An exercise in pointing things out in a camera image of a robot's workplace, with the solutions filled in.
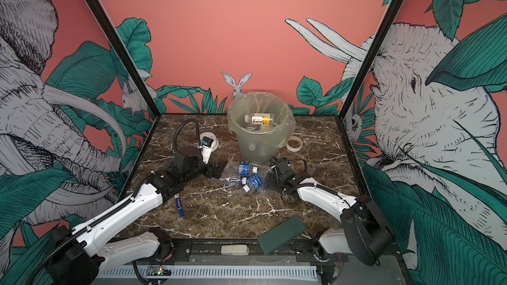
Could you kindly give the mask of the orange label vitamin bottle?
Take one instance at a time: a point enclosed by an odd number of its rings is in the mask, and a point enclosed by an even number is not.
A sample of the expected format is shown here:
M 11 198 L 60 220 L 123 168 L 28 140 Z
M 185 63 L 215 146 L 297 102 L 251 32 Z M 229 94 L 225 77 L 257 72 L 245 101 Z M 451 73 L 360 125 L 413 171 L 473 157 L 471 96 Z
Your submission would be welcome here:
M 273 115 L 267 113 L 253 113 L 244 116 L 244 121 L 251 125 L 272 125 Z

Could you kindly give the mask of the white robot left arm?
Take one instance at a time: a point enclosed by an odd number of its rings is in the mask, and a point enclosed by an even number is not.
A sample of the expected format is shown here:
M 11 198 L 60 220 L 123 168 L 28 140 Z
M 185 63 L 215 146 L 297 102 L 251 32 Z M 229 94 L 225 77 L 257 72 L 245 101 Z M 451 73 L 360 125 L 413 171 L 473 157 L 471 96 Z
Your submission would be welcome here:
M 144 178 L 131 195 L 72 230 L 58 228 L 50 235 L 46 257 L 26 279 L 35 284 L 46 271 L 54 284 L 91 284 L 106 271 L 158 253 L 170 257 L 172 239 L 160 228 L 137 237 L 112 241 L 118 233 L 149 211 L 179 194 L 191 180 L 204 175 L 218 178 L 227 162 L 204 163 L 197 158 L 171 164 Z

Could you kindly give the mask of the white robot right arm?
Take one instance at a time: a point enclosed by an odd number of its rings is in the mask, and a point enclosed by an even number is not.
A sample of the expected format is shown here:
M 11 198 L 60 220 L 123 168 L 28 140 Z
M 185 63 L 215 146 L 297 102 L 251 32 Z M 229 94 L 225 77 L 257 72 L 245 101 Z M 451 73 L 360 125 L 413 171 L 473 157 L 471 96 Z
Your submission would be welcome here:
M 338 220 L 339 228 L 328 228 L 314 237 L 312 251 L 318 261 L 326 261 L 333 254 L 347 254 L 373 266 L 393 243 L 392 227 L 375 201 L 366 195 L 340 193 L 304 174 L 284 179 L 275 171 L 267 175 L 267 187 L 311 203 Z

